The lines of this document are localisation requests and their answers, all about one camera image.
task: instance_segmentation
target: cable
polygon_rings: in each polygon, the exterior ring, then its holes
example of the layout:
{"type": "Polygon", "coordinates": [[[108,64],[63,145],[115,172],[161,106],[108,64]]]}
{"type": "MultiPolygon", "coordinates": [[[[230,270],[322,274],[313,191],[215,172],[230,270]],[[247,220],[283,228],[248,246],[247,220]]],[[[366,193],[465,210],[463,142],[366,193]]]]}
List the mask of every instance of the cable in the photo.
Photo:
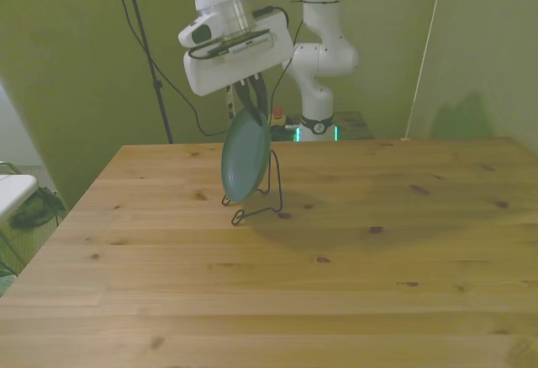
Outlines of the cable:
{"type": "Polygon", "coordinates": [[[286,17],[286,26],[289,28],[289,14],[287,13],[287,11],[282,7],[273,6],[272,8],[277,9],[284,14],[284,16],[286,17]]]}
{"type": "Polygon", "coordinates": [[[148,43],[148,39],[145,36],[144,23],[142,21],[142,15],[140,14],[140,9],[139,9],[137,0],[131,0],[131,2],[133,3],[134,15],[136,16],[136,22],[138,23],[138,27],[140,29],[140,37],[141,37],[142,43],[144,45],[145,57],[146,57],[146,60],[148,62],[148,66],[150,67],[151,82],[152,82],[152,85],[153,85],[153,90],[155,91],[155,95],[157,96],[157,102],[159,103],[159,109],[161,110],[162,123],[164,124],[164,128],[165,128],[165,131],[166,131],[166,137],[168,139],[168,144],[174,144],[174,139],[173,139],[171,129],[170,129],[170,123],[168,122],[168,114],[166,113],[165,101],[164,101],[164,99],[162,97],[162,82],[160,82],[157,79],[155,66],[153,65],[153,60],[151,59],[150,44],[148,43]]]}
{"type": "MultiPolygon", "coordinates": [[[[299,37],[299,32],[301,31],[301,28],[303,27],[303,25],[304,25],[304,21],[301,21],[301,23],[299,24],[299,26],[297,28],[297,32],[295,33],[295,37],[293,38],[293,48],[295,48],[295,45],[297,44],[297,39],[299,37]]],[[[286,75],[287,69],[292,64],[293,57],[291,59],[289,59],[289,62],[287,63],[286,68],[284,68],[284,71],[280,75],[280,78],[278,78],[278,81],[277,81],[277,84],[275,85],[275,88],[272,90],[272,95],[271,95],[271,116],[269,117],[269,125],[270,126],[271,126],[271,123],[272,123],[272,110],[273,110],[273,103],[274,103],[274,99],[275,99],[275,93],[277,92],[277,89],[278,89],[278,86],[280,85],[280,82],[282,81],[282,79],[286,75]]]]}
{"type": "MultiPolygon", "coordinates": [[[[131,29],[131,32],[133,33],[133,36],[136,38],[136,41],[138,42],[138,44],[140,45],[142,50],[146,53],[144,44],[142,43],[142,40],[140,40],[139,36],[135,32],[135,28],[133,28],[133,24],[131,23],[131,19],[130,19],[130,16],[129,16],[129,11],[127,10],[127,4],[125,3],[125,0],[121,0],[121,3],[122,3],[122,6],[124,7],[125,17],[127,18],[127,24],[129,25],[129,28],[131,29]]],[[[155,67],[157,72],[159,72],[159,74],[164,78],[164,80],[166,82],[168,82],[168,84],[174,89],[174,91],[176,91],[183,98],[183,100],[187,103],[187,105],[192,109],[192,111],[194,112],[194,118],[196,119],[196,124],[198,126],[198,130],[200,130],[200,133],[202,133],[206,137],[215,137],[217,135],[222,135],[222,134],[226,133],[226,130],[219,131],[218,133],[206,133],[205,130],[202,128],[202,125],[200,124],[200,119],[198,117],[198,111],[194,107],[193,103],[188,99],[188,97],[175,84],[173,84],[170,81],[170,79],[165,75],[165,73],[162,72],[161,68],[159,68],[159,66],[155,63],[155,60],[153,60],[153,58],[151,58],[151,61],[153,62],[153,66],[155,67]]]]}
{"type": "Polygon", "coordinates": [[[305,0],[292,0],[290,3],[303,3],[303,4],[337,4],[340,0],[334,1],[305,1],[305,0]]]}

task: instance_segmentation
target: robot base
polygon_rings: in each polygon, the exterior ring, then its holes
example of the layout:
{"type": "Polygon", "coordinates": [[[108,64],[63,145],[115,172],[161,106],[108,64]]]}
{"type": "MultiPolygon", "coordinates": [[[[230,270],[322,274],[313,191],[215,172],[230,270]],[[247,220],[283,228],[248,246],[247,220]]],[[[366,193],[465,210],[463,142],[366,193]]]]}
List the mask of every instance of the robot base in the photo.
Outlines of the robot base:
{"type": "Polygon", "coordinates": [[[301,124],[298,141],[301,143],[306,141],[336,141],[335,130],[336,127],[332,125],[323,134],[314,134],[311,129],[301,124]]]}

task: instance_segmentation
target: white wall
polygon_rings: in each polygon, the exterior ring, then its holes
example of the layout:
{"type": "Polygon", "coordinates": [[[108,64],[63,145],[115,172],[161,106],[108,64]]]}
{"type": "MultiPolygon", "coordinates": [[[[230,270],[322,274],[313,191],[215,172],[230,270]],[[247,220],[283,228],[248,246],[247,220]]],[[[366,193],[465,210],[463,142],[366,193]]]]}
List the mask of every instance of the white wall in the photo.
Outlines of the white wall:
{"type": "Polygon", "coordinates": [[[43,162],[0,83],[0,160],[17,166],[41,166],[43,162]]]}

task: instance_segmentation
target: wooden table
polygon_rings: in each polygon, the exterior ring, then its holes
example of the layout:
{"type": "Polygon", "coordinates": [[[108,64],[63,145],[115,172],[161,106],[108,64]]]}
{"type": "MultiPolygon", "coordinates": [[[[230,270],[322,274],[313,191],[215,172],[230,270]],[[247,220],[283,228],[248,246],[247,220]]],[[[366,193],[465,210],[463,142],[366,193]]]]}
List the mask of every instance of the wooden table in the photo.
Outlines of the wooden table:
{"type": "Polygon", "coordinates": [[[123,148],[0,299],[0,366],[538,366],[534,155],[275,149],[285,213],[233,228],[219,145],[123,148]]]}

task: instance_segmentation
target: white chair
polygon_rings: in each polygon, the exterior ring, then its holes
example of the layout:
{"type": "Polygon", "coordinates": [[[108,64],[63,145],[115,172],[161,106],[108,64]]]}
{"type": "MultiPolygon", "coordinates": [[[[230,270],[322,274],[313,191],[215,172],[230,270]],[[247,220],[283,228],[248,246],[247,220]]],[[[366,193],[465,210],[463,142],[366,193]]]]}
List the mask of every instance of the white chair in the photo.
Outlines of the white chair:
{"type": "MultiPolygon", "coordinates": [[[[18,169],[8,162],[0,162],[15,173],[18,169]]],[[[39,188],[37,179],[30,175],[0,175],[0,226],[39,188]]],[[[11,246],[0,230],[2,239],[11,246]]]]}

